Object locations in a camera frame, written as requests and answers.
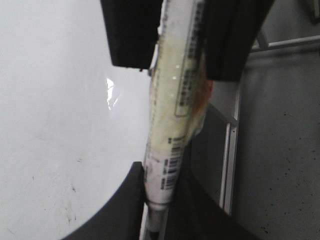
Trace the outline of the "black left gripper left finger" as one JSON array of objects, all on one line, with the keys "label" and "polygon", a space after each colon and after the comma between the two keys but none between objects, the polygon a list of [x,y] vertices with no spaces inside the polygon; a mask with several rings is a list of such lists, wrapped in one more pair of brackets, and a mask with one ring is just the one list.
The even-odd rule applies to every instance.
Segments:
[{"label": "black left gripper left finger", "polygon": [[162,0],[101,0],[111,63],[150,68],[161,22]]}]

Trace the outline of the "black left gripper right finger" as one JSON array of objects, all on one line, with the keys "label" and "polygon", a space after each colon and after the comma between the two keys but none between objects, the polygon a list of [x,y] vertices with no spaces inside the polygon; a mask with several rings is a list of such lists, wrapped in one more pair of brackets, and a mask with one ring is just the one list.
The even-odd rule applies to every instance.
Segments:
[{"label": "black left gripper right finger", "polygon": [[208,0],[205,9],[205,70],[214,81],[239,81],[272,0]]}]

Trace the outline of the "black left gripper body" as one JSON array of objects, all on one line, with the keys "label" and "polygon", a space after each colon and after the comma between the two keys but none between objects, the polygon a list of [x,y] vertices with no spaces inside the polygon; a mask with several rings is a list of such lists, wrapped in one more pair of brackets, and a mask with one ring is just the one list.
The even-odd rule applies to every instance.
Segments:
[{"label": "black left gripper body", "polygon": [[[141,162],[134,162],[111,199],[66,240],[137,240],[145,201]],[[256,240],[227,215],[198,183],[189,169],[177,182],[169,207],[166,240]]]}]

